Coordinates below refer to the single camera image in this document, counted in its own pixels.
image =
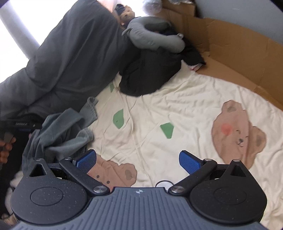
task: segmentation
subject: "teddy bear print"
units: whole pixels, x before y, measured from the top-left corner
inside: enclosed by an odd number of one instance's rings
[[[211,134],[214,147],[226,164],[239,159],[248,169],[266,145],[266,134],[252,126],[246,110],[233,100],[223,104],[222,112],[213,122]]]
[[[87,174],[112,191],[113,187],[131,187],[136,182],[138,173],[133,164],[118,165],[97,155],[96,164]]]

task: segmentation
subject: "gray plush toy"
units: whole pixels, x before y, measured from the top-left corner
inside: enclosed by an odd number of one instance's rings
[[[122,35],[127,35],[132,43],[140,49],[157,50],[163,47],[172,53],[180,53],[185,48],[183,34],[163,35],[155,33],[170,27],[170,22],[157,17],[138,17],[130,21]]]

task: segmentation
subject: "white cloth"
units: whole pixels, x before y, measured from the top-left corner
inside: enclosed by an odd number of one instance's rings
[[[18,186],[22,178],[23,178],[23,171],[18,171],[14,179],[10,181],[10,187],[8,188],[7,193],[6,193],[5,206],[10,215],[13,213],[11,209],[11,205],[10,205],[11,196],[12,196],[14,189]]]
[[[155,186],[161,180],[176,183],[187,172],[179,165],[181,150],[200,159],[223,163],[212,142],[213,121],[224,102],[234,100],[247,110],[252,125],[267,136],[250,172],[264,190],[268,204],[261,223],[273,230],[283,227],[283,112],[248,89],[190,71],[183,62],[181,70],[160,90],[142,97],[126,96],[113,85],[98,96],[98,120],[90,128],[95,149],[105,160],[132,163],[138,171],[135,187]],[[113,116],[123,109],[124,124],[118,129]],[[172,123],[171,139],[160,125]]]

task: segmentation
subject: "cardboard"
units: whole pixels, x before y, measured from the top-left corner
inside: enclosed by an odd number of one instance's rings
[[[168,9],[180,13],[182,15],[195,16],[196,13],[196,5],[194,3],[192,4],[181,3],[180,5],[174,5],[171,4],[168,0],[162,0],[162,7],[164,9]]]
[[[157,16],[171,21],[202,53],[207,66],[198,73],[248,88],[283,110],[283,45],[239,25],[196,18],[195,5],[184,4],[163,0]]]

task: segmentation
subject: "gray towel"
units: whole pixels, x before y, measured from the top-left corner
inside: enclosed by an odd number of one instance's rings
[[[43,158],[47,163],[85,152],[86,144],[94,139],[87,127],[97,119],[97,100],[89,97],[81,111],[69,108],[62,113],[49,115],[41,130],[35,130],[23,152],[22,170],[26,173],[33,162]]]

